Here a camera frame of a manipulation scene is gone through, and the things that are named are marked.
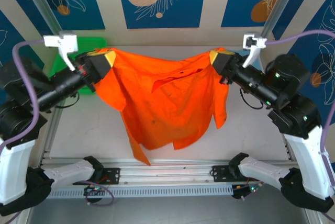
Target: metal pole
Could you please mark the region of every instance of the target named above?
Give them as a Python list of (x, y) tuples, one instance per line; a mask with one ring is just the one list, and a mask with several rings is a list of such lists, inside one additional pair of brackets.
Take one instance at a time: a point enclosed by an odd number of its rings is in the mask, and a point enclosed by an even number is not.
[(38, 11), (40, 11), (42, 17), (46, 21), (52, 33), (54, 35), (58, 35), (59, 32), (62, 31), (62, 27), (59, 25), (47, 1), (46, 0), (32, 0), (32, 1), (38, 8)]
[(274, 26), (278, 22), (282, 12), (284, 11), (284, 8), (286, 7), (286, 4), (288, 3), (288, 0), (277, 0), (267, 21), (264, 24), (261, 36), (266, 38), (269, 33), (273, 30)]

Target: orange shirt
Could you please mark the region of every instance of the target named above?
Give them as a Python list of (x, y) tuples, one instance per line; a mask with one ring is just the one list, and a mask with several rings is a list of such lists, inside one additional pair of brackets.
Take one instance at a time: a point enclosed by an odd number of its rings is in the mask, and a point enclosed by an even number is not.
[(209, 52), (169, 61), (114, 48), (96, 51), (108, 52), (112, 66), (96, 92), (121, 112), (137, 160), (150, 165), (140, 145), (181, 149), (206, 132), (212, 115), (217, 128), (226, 121), (228, 85), (219, 83)]

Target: cable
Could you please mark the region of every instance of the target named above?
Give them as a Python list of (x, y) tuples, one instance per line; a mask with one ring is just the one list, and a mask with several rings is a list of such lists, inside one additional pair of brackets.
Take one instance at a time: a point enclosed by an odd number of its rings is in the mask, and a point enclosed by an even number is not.
[(92, 206), (96, 206), (96, 207), (108, 207), (108, 206), (111, 206), (113, 203), (114, 203), (114, 195), (113, 193), (105, 186), (102, 186), (102, 185), (99, 185), (98, 183), (94, 183), (94, 182), (91, 182), (91, 181), (79, 181), (80, 183), (84, 183), (84, 184), (88, 184), (88, 185), (94, 185), (94, 186), (98, 186), (98, 187), (101, 187), (103, 190), (105, 190), (107, 193), (110, 194), (111, 196), (111, 201), (107, 204), (95, 204), (95, 203), (90, 203), (88, 201), (88, 196), (91, 192), (94, 192), (94, 191), (90, 191), (86, 194), (85, 196), (85, 200), (88, 204), (92, 205)]
[(324, 35), (335, 38), (335, 34), (333, 32), (323, 30), (323, 29), (313, 29), (313, 30), (304, 31), (302, 33), (299, 33), (297, 35), (294, 35), (294, 36), (291, 36), (291, 37), (288, 37), (288, 38), (285, 38), (285, 39), (276, 40), (276, 41), (272, 41), (272, 42), (267, 41), (265, 43), (265, 45), (269, 46), (269, 45), (276, 45), (276, 44), (280, 44), (280, 43), (290, 42), (290, 41), (298, 39), (300, 37), (310, 36), (310, 35), (313, 35), (313, 34), (324, 34)]
[[(322, 29), (314, 29), (314, 30), (304, 31), (300, 34), (297, 34), (297, 35), (294, 35), (294, 36), (291, 36), (291, 37), (288, 37), (288, 38), (285, 38), (285, 39), (282, 39), (282, 40), (273, 41), (273, 42), (266, 42), (265, 44), (267, 46), (268, 45), (276, 45), (276, 44), (289, 42), (291, 40), (295, 40), (295, 39), (298, 39), (300, 37), (309, 36), (309, 35), (313, 35), (313, 34), (324, 34), (324, 35), (335, 38), (335, 33), (333, 33), (333, 32), (330, 32), (330, 31), (327, 31), (327, 30), (322, 30)], [(334, 178), (334, 175), (333, 175), (333, 170), (332, 170), (332, 168), (331, 168), (331, 166), (328, 162), (328, 159), (327, 159), (328, 154), (326, 153), (325, 145), (326, 145), (326, 138), (327, 138), (327, 134), (328, 134), (328, 129), (330, 127), (330, 123), (331, 123), (331, 120), (333, 118), (334, 112), (335, 112), (335, 103), (333, 102), (332, 105), (331, 105), (330, 111), (329, 111), (328, 118), (326, 120), (325, 127), (323, 128), (322, 136), (321, 136), (321, 140), (320, 140), (320, 153), (321, 153), (321, 156), (322, 156), (323, 163), (325, 164), (330, 183), (333, 187), (335, 187), (335, 178)]]
[(249, 107), (251, 107), (251, 108), (253, 108), (253, 109), (255, 109), (255, 110), (261, 110), (261, 109), (263, 109), (263, 107), (264, 107), (264, 104), (263, 104), (263, 102), (261, 102), (261, 106), (260, 107), (254, 107), (254, 106), (251, 106), (247, 101), (246, 101), (246, 99), (244, 98), (244, 96), (243, 96), (243, 92), (244, 92), (244, 90), (242, 89), (242, 88), (240, 88), (240, 94), (241, 94), (241, 97), (242, 97), (242, 100), (243, 100), (243, 102), (245, 102)]
[(74, 103), (72, 103), (70, 105), (65, 105), (65, 106), (56, 105), (55, 108), (57, 108), (57, 109), (66, 109), (66, 108), (69, 108), (71, 106), (74, 106), (79, 101), (79, 98), (80, 98), (79, 92), (77, 92), (77, 100)]
[(21, 62), (20, 56), (19, 56), (19, 49), (23, 46), (26, 45), (30, 45), (30, 44), (38, 44), (38, 43), (43, 43), (44, 40), (33, 40), (33, 41), (25, 41), (25, 42), (19, 42), (18, 44), (16, 44), (13, 47), (12, 50), (12, 54), (13, 54), (13, 59), (14, 59), (14, 63), (16, 65), (16, 68), (18, 70), (18, 72), (20, 73), (23, 83), (26, 86), (26, 89), (28, 91), (29, 94), (29, 98), (31, 100), (32, 103), (32, 121), (30, 123), (30, 125), (21, 133), (19, 133), (18, 135), (11, 137), (7, 140), (5, 140), (2, 144), (0, 144), (0, 156), (1, 153), (3, 151), (3, 149), (6, 147), (6, 145), (13, 143), (14, 141), (17, 141), (21, 138), (23, 138), (26, 134), (28, 134), (31, 130), (33, 130), (33, 128), (35, 127), (35, 125), (37, 124), (38, 121), (38, 117), (39, 117), (39, 105), (38, 105), (38, 101), (37, 101), (37, 95), (35, 92), (35, 89), (33, 88), (33, 85), (28, 77), (28, 74)]
[(331, 218), (329, 215), (327, 215), (326, 213), (322, 212), (323, 216), (325, 216), (328, 220), (330, 220), (331, 222), (335, 223), (335, 219)]
[(13, 217), (11, 217), (7, 222), (5, 222), (5, 224), (10, 224), (13, 222), (13, 220), (15, 220), (21, 213), (22, 211), (20, 212), (17, 212), (16, 214), (13, 215)]
[[(98, 184), (100, 184), (102, 181), (104, 181), (104, 180), (108, 180), (108, 176), (107, 175), (105, 175), (101, 180), (99, 180), (97, 183)], [(91, 188), (91, 185), (89, 185), (89, 186), (87, 186), (85, 189), (84, 189), (84, 192), (86, 192), (86, 194), (88, 194), (88, 195), (90, 195), (90, 196), (97, 196), (98, 194), (99, 194), (99, 192), (100, 191), (98, 191), (98, 190), (92, 190), (92, 191), (90, 191), (90, 192), (87, 192), (87, 190), (88, 189), (90, 189)], [(96, 203), (96, 202), (98, 202), (98, 201), (100, 201), (102, 198), (92, 198), (92, 199), (89, 199), (88, 197), (87, 197), (87, 201), (89, 202), (89, 203)]]
[(241, 187), (236, 187), (236, 188), (233, 188), (232, 190), (235, 191), (235, 190), (243, 189), (243, 188), (246, 188), (246, 187), (250, 187), (250, 185), (244, 185), (244, 186), (241, 186)]

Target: wall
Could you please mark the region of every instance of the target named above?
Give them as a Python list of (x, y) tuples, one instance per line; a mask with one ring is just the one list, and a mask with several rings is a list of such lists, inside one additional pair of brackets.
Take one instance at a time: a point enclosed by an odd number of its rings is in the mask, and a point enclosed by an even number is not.
[(276, 40), (278, 40), (283, 35), (285, 29), (289, 25), (296, 12), (299, 10), (303, 1), (304, 0), (289, 0), (276, 26), (272, 31), (273, 36)]
[[(38, 31), (48, 33), (32, 1), (16, 1)], [(120, 46), (241, 45), (246, 31), (262, 30), (275, 1), (47, 0), (64, 30)]]
[[(15, 0), (0, 0), (0, 65), (12, 58), (12, 48), (15, 44), (36, 39), (41, 39), (41, 34), (18, 3)], [(33, 59), (46, 73), (50, 72), (55, 58), (55, 51), (43, 45), (23, 47), (20, 54)], [(1, 90), (0, 104), (5, 100), (6, 94)]]

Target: purple cable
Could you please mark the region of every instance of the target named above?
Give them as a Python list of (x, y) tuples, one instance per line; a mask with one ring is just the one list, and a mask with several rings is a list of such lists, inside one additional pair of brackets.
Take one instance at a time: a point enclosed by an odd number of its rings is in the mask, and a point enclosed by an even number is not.
[[(335, 33), (333, 33), (333, 32), (323, 30), (323, 29), (314, 29), (314, 30), (308, 30), (308, 31), (302, 32), (300, 34), (297, 34), (295, 36), (291, 36), (291, 37), (288, 37), (288, 38), (285, 38), (285, 39), (282, 39), (282, 40), (273, 41), (273, 42), (266, 42), (265, 44), (267, 46), (268, 45), (276, 45), (276, 44), (279, 44), (279, 43), (289, 42), (291, 40), (295, 40), (295, 39), (298, 39), (300, 37), (309, 36), (309, 35), (313, 35), (313, 34), (324, 34), (324, 35), (335, 38)], [(325, 167), (326, 167), (326, 170), (327, 170), (327, 173), (328, 173), (328, 177), (329, 177), (329, 180), (330, 180), (330, 183), (331, 183), (332, 186), (335, 186), (335, 178), (333, 176), (333, 170), (330, 166), (330, 163), (327, 160), (327, 156), (325, 155), (325, 150), (326, 150), (325, 145), (326, 145), (326, 138), (327, 138), (327, 134), (328, 134), (328, 129), (330, 127), (330, 123), (331, 123), (331, 120), (333, 118), (334, 112), (335, 112), (335, 103), (333, 102), (332, 105), (331, 105), (330, 111), (329, 111), (329, 115), (328, 115), (325, 127), (323, 128), (322, 136), (321, 136), (321, 140), (320, 140), (320, 152), (322, 154), (322, 160), (325, 164)]]
[(250, 187), (250, 185), (244, 185), (244, 186), (241, 186), (241, 187), (233, 188), (233, 191), (243, 189), (243, 188), (246, 188), (246, 187)]
[(15, 220), (20, 215), (20, 213), (21, 211), (14, 214), (13, 217), (11, 217), (5, 224), (10, 224), (13, 220)]
[(98, 183), (94, 183), (94, 182), (91, 182), (91, 181), (79, 181), (80, 183), (84, 183), (84, 184), (88, 184), (88, 185), (95, 185), (95, 186), (98, 186), (98, 187), (101, 187), (103, 190), (105, 190), (107, 193), (109, 193), (109, 195), (111, 196), (111, 201), (107, 204), (95, 204), (95, 203), (90, 203), (88, 201), (88, 196), (90, 195), (91, 192), (94, 192), (93, 190), (90, 191), (89, 193), (86, 194), (85, 196), (85, 200), (87, 203), (89, 203), (91, 206), (96, 206), (96, 207), (108, 207), (108, 206), (111, 206), (113, 203), (114, 203), (114, 195), (113, 193), (105, 186), (102, 186), (102, 185), (99, 185)]
[(335, 219), (331, 218), (329, 215), (325, 214), (324, 212), (322, 212), (323, 216), (325, 216), (328, 220), (332, 221), (335, 223)]
[(298, 39), (300, 37), (305, 37), (305, 36), (309, 36), (309, 35), (314, 35), (314, 34), (324, 34), (330, 37), (334, 37), (335, 38), (335, 34), (333, 32), (327, 31), (327, 30), (323, 30), (323, 29), (313, 29), (313, 30), (307, 30), (304, 31), (300, 34), (285, 38), (285, 39), (281, 39), (281, 40), (276, 40), (273, 42), (266, 42), (265, 44), (268, 45), (276, 45), (276, 44), (280, 44), (280, 43), (285, 43), (285, 42), (290, 42), (292, 40)]
[(28, 74), (21, 62), (20, 59), (20, 55), (19, 55), (19, 49), (23, 46), (26, 45), (30, 45), (30, 44), (38, 44), (38, 43), (43, 43), (44, 40), (33, 40), (33, 41), (25, 41), (25, 42), (19, 42), (18, 44), (16, 44), (13, 47), (12, 50), (12, 54), (13, 54), (13, 59), (14, 59), (14, 63), (16, 65), (16, 68), (18, 70), (18, 72), (20, 73), (23, 83), (25, 84), (31, 103), (32, 103), (32, 121), (30, 123), (30, 125), (21, 133), (19, 133), (18, 135), (11, 137), (7, 140), (5, 140), (2, 144), (0, 144), (0, 155), (3, 151), (3, 149), (6, 147), (6, 145), (19, 140), (21, 138), (23, 138), (27, 133), (29, 133), (31, 130), (33, 130), (33, 128), (35, 127), (37, 121), (38, 121), (38, 117), (39, 117), (39, 106), (38, 106), (38, 101), (37, 101), (37, 95), (35, 92), (35, 89), (33, 88), (33, 85), (28, 77)]

